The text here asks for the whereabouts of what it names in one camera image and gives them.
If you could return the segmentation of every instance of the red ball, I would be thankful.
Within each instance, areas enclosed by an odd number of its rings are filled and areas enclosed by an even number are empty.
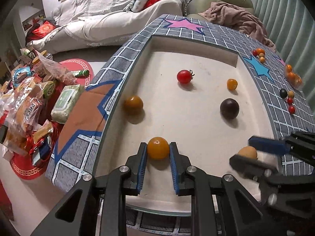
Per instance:
[[[193,71],[188,71],[188,70],[181,70],[177,74],[177,80],[181,84],[187,84],[193,79]]]
[[[292,98],[288,98],[288,99],[287,99],[287,103],[288,103],[289,105],[292,105],[292,104],[293,104],[293,99],[292,99]]]
[[[295,107],[294,106],[289,106],[289,113],[294,114],[295,113]]]

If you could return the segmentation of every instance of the pink blanket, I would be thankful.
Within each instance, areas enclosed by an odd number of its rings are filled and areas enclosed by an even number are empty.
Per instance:
[[[224,2],[212,2],[209,9],[198,14],[213,24],[248,34],[276,52],[275,44],[267,38],[263,23],[244,8]]]

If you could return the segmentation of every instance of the curtain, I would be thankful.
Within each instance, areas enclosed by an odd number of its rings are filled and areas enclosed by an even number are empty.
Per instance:
[[[265,25],[281,58],[303,80],[315,115],[315,21],[301,0],[256,0],[255,16]]]

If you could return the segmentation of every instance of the metal bolt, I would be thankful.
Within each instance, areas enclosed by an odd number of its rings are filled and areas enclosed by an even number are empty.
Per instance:
[[[273,206],[274,204],[276,204],[276,202],[277,202],[277,195],[276,194],[269,195],[269,197],[268,197],[268,204],[270,206]]]
[[[119,168],[119,171],[120,171],[120,172],[127,172],[128,170],[129,170],[128,166],[121,166],[121,167]]]
[[[267,170],[265,170],[264,175],[265,175],[265,177],[270,177],[271,173],[272,173],[271,170],[267,169]]]
[[[224,180],[227,181],[227,182],[231,182],[233,181],[234,177],[230,174],[227,174],[224,176]]]
[[[188,167],[187,167],[187,171],[188,171],[188,172],[193,173],[193,172],[195,172],[196,170],[197,170],[197,168],[196,168],[195,166],[188,166]]]
[[[92,175],[91,174],[86,174],[83,176],[83,180],[84,181],[90,181],[92,179]]]

